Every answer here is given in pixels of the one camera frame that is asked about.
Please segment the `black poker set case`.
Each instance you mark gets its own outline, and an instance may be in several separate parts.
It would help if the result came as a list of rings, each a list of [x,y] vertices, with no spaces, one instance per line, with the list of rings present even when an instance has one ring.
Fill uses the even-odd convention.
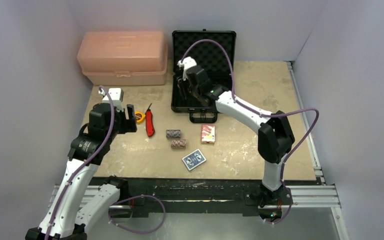
[[[214,124],[215,101],[232,89],[236,32],[175,30],[172,32],[171,110],[188,113],[194,124]]]

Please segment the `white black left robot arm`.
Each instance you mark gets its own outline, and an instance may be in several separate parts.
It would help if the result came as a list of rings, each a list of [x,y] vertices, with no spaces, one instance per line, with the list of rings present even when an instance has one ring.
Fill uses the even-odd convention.
[[[99,103],[89,112],[70,145],[64,178],[46,217],[38,227],[27,231],[27,240],[85,240],[86,225],[75,223],[87,186],[102,163],[116,135],[137,131],[135,109]]]

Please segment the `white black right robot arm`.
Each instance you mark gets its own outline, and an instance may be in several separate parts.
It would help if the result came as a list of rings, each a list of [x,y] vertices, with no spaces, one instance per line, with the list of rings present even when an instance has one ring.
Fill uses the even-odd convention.
[[[265,161],[260,196],[264,202],[274,203],[280,198],[284,164],[295,142],[286,114],[257,109],[233,96],[227,87],[213,83],[200,65],[180,63],[178,68],[182,79],[189,83],[190,94],[204,107],[228,115],[255,132],[258,153]]]

